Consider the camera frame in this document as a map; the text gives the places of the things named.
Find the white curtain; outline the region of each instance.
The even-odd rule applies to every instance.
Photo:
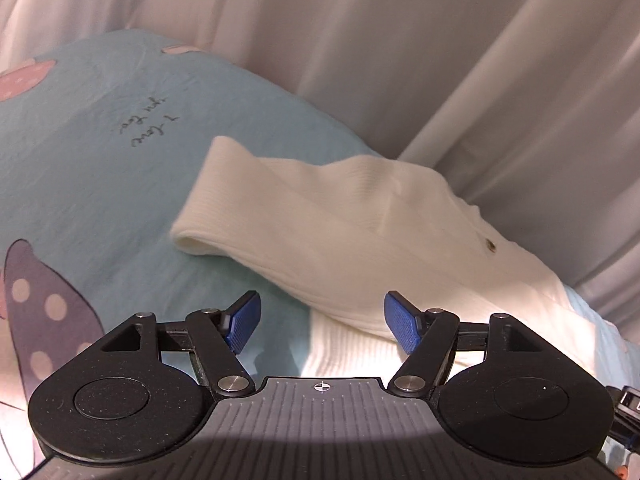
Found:
[[[640,0],[0,0],[0,71],[142,27],[434,167],[640,342]]]

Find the metal screw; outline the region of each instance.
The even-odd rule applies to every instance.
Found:
[[[239,375],[229,375],[218,381],[218,387],[226,392],[239,392],[244,390],[248,385],[249,381]]]
[[[394,384],[399,390],[413,393],[423,389],[427,383],[424,382],[422,377],[415,375],[403,375],[398,377],[394,381]]]

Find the textured blue rubber pad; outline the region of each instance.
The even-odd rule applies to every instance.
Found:
[[[239,354],[260,322],[260,296],[255,294],[231,317],[226,344],[234,354]]]
[[[414,316],[391,294],[385,296],[385,321],[407,355],[421,340]]]

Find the gray ribbed surface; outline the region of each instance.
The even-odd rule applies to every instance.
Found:
[[[375,380],[270,379],[259,394],[219,403],[180,449],[137,466],[89,468],[54,459],[37,480],[611,480],[595,460],[556,468],[492,462],[442,431],[421,400]]]

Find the beige dot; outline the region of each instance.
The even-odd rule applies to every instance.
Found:
[[[66,316],[66,301],[59,294],[51,294],[44,302],[44,311],[53,321],[60,321]]]
[[[14,281],[13,286],[11,287],[11,295],[14,298],[14,301],[18,303],[24,303],[29,299],[29,295],[31,294],[31,286],[29,282],[24,278],[19,278]]]
[[[84,352],[87,348],[89,348],[89,346],[91,346],[91,343],[80,343],[80,346],[78,347],[78,352],[76,352],[76,355],[78,355],[80,352]]]
[[[31,370],[41,381],[46,379],[53,372],[53,363],[47,354],[41,351],[31,354]]]

